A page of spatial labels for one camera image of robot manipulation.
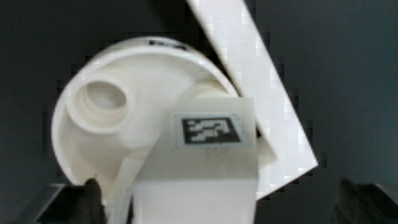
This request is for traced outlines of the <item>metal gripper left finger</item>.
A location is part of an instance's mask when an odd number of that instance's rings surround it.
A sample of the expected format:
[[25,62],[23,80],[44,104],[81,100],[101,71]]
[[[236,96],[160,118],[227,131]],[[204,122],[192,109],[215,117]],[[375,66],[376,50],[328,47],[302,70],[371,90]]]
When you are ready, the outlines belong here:
[[28,205],[23,224],[106,224],[101,189],[94,178],[81,185],[53,183]]

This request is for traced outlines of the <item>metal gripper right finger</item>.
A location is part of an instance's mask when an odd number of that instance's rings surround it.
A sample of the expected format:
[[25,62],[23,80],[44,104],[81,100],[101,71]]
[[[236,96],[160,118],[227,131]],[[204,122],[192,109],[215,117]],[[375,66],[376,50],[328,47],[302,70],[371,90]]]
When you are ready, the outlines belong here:
[[398,224],[398,184],[341,180],[330,224]]

